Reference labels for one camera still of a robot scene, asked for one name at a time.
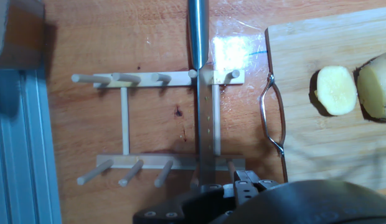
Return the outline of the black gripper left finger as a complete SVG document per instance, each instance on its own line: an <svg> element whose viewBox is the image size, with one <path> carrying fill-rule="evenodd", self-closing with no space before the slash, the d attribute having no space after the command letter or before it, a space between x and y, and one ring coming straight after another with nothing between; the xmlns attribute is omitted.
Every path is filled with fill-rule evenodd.
<svg viewBox="0 0 386 224"><path fill-rule="evenodd" d="M145 208L133 215L134 224L220 223L242 203L258 195L259 177L236 170L232 184L208 184Z"/></svg>

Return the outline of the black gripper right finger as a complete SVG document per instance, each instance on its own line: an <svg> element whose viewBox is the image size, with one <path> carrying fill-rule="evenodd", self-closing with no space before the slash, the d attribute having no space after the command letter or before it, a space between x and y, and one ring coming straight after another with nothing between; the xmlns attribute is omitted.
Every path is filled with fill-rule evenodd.
<svg viewBox="0 0 386 224"><path fill-rule="evenodd" d="M276 187L278 185L279 185L279 183L277 183L274 180L260 180L258 182L258 186L261 190L268 190L268 189L271 189L271 188Z"/></svg>

